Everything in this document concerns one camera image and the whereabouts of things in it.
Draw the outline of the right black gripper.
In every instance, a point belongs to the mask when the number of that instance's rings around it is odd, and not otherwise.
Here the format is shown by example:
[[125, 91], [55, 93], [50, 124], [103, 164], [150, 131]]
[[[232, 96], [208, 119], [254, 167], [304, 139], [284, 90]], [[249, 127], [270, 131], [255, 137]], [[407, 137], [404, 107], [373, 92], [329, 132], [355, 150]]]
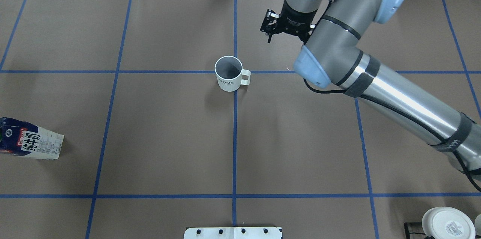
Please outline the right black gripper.
[[284, 0], [279, 14], [279, 32], [298, 37], [306, 44], [319, 0]]

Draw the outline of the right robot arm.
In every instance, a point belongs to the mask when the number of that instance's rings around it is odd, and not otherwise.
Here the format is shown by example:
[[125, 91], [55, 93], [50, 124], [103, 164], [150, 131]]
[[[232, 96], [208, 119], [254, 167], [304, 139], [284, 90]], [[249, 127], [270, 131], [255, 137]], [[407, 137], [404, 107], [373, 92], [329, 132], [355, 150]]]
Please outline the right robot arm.
[[326, 93], [360, 98], [451, 158], [480, 190], [480, 126], [404, 78], [357, 44], [371, 23], [390, 20], [404, 0], [284, 0], [278, 18], [303, 41], [294, 71]]

